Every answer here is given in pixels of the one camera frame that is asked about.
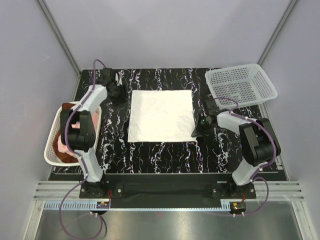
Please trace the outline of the white towel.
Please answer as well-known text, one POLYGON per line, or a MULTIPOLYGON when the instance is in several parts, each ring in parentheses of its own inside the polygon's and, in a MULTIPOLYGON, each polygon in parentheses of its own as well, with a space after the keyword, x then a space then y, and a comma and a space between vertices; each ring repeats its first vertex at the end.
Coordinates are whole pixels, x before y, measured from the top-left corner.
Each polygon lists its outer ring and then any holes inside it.
POLYGON ((128 142, 194 142, 191 90, 133 90, 128 142))

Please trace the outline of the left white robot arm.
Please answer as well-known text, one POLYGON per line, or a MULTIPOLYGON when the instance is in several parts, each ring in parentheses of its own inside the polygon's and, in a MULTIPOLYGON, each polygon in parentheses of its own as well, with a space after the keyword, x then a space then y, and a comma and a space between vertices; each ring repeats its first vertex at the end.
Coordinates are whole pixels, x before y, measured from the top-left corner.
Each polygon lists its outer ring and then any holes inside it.
POLYGON ((115 106, 128 101, 126 86, 120 84, 120 80, 118 71, 103 68, 100 77, 88 87, 81 100, 72 108, 60 112, 61 142, 75 154, 82 168, 84 181, 93 183, 90 192, 97 198, 103 198, 108 193, 108 186, 101 181, 103 170, 94 149, 96 128, 92 116, 106 99, 110 99, 115 106))

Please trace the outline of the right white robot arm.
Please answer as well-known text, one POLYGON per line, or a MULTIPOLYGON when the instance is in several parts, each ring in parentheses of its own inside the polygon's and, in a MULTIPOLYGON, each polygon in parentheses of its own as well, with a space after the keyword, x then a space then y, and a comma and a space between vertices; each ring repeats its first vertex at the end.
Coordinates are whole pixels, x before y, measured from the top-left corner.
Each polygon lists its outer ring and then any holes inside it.
POLYGON ((271 165, 281 153, 281 147, 271 122, 267 118, 249 118, 233 109, 219 108, 217 99, 204 102, 204 113, 197 117, 192 137, 208 137, 215 128, 227 129, 240 137, 242 160, 227 181, 227 192, 239 198, 245 185, 252 183, 258 172, 271 165))

